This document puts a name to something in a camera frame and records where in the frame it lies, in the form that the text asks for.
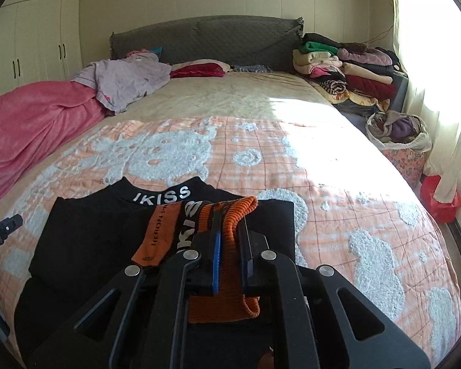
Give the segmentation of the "pink blanket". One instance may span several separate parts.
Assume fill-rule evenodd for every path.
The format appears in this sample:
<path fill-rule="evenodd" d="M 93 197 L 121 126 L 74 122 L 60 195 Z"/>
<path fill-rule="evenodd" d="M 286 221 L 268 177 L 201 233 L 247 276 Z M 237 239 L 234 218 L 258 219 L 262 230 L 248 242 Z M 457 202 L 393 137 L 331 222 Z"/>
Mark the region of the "pink blanket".
<path fill-rule="evenodd" d="M 105 117 L 94 90 L 33 82 L 0 96 L 0 199 L 20 177 Z"/>

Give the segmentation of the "red velvet pillow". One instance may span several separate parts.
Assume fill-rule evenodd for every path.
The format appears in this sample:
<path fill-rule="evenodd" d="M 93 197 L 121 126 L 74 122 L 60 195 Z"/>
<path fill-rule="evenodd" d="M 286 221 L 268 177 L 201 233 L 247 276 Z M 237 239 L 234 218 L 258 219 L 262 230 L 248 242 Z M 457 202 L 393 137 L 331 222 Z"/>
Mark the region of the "red velvet pillow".
<path fill-rule="evenodd" d="M 171 66 L 171 78 L 183 77 L 223 77 L 231 71 L 225 62 L 213 59 L 199 59 Z"/>

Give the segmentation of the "cream wardrobe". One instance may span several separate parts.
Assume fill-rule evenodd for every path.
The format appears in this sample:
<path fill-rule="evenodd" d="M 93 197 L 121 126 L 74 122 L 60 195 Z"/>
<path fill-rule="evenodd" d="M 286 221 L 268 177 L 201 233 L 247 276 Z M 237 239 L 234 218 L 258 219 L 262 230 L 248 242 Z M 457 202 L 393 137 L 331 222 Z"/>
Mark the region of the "cream wardrobe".
<path fill-rule="evenodd" d="M 0 95 L 82 69 L 80 0 L 5 0 L 0 7 Z"/>

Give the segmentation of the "white curtain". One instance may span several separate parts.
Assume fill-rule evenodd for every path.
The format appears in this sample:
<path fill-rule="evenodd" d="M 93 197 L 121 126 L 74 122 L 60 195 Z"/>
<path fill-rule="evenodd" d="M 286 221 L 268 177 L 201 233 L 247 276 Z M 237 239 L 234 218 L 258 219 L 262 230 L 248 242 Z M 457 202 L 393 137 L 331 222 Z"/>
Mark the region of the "white curtain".
<path fill-rule="evenodd" d="M 461 173 L 461 10 L 454 0 L 393 0 L 395 51 L 409 76 L 406 110 L 432 139 L 424 174 L 452 202 Z"/>

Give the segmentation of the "dark grey headboard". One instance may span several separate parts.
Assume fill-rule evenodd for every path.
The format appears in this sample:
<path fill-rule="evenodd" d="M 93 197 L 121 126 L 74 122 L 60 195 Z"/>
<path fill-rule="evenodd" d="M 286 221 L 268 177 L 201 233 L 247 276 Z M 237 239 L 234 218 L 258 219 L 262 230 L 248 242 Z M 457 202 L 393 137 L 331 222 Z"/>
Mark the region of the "dark grey headboard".
<path fill-rule="evenodd" d="M 301 43 L 304 19 L 220 15 L 161 22 L 110 36 L 110 57 L 161 48 L 168 64 L 214 59 L 232 66 L 263 65 L 293 73 L 292 51 Z"/>

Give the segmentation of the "black and orange sweater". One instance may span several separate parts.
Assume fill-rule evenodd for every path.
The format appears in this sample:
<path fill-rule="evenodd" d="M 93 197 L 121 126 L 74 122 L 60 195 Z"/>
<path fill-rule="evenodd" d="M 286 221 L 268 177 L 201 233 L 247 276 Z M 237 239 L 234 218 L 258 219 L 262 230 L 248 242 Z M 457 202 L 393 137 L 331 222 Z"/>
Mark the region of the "black and orange sweater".
<path fill-rule="evenodd" d="M 198 177 L 162 192 L 121 179 L 89 196 L 57 198 L 15 308 L 15 337 L 24 364 L 32 367 L 60 327 L 131 263 L 147 270 L 142 306 L 135 310 L 140 322 L 165 260 L 208 228 L 212 208 L 234 199 Z M 187 368 L 254 368 L 269 349 L 265 304 L 238 293 L 231 238 L 223 238 L 221 250 L 218 294 L 191 299 Z"/>

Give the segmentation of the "stack of folded clothes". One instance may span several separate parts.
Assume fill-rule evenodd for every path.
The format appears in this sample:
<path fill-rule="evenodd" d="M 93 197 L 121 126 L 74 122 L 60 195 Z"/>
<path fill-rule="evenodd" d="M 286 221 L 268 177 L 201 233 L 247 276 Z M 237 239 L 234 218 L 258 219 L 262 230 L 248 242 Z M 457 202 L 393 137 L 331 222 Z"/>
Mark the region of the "stack of folded clothes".
<path fill-rule="evenodd" d="M 292 62 L 297 74 L 345 116 L 402 110 L 408 77 L 391 50 L 305 34 L 292 50 Z"/>

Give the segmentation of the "lilac crumpled garment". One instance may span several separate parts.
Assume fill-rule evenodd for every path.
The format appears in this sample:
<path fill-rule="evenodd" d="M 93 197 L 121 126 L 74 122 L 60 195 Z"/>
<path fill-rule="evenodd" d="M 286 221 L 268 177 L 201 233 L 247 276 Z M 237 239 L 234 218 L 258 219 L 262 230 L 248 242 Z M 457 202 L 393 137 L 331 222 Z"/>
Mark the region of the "lilac crumpled garment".
<path fill-rule="evenodd" d="M 171 65 L 156 54 L 135 51 L 127 58 L 103 59 L 83 68 L 72 82 L 91 88 L 97 101 L 114 115 L 153 94 L 171 80 Z"/>

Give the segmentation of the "floral basket with clothes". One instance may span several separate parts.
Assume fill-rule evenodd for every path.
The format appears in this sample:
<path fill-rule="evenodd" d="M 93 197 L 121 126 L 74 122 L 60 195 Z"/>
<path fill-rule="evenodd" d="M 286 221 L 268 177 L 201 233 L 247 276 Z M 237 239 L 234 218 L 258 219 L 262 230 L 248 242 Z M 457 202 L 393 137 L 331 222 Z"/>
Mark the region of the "floral basket with clothes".
<path fill-rule="evenodd" d="M 409 186 L 416 188 L 432 149 L 425 122 L 416 115 L 389 110 L 371 115 L 365 132 Z"/>

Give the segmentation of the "orange white patterned bedspread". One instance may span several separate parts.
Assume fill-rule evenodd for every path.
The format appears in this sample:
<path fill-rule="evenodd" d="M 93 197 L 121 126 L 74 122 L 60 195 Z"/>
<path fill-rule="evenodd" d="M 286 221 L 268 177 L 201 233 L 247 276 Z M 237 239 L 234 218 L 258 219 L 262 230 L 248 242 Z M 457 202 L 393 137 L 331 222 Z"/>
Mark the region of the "orange white patterned bedspread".
<path fill-rule="evenodd" d="M 336 268 L 438 364 L 461 335 L 461 298 L 444 237 L 411 187 L 362 133 L 233 117 L 106 125 L 82 137 L 10 202 L 24 224 L 0 249 L 1 309 L 11 320 L 58 197 L 128 178 L 145 204 L 191 177 L 228 192 L 292 202 L 296 261 Z M 145 196 L 144 189 L 154 191 Z"/>

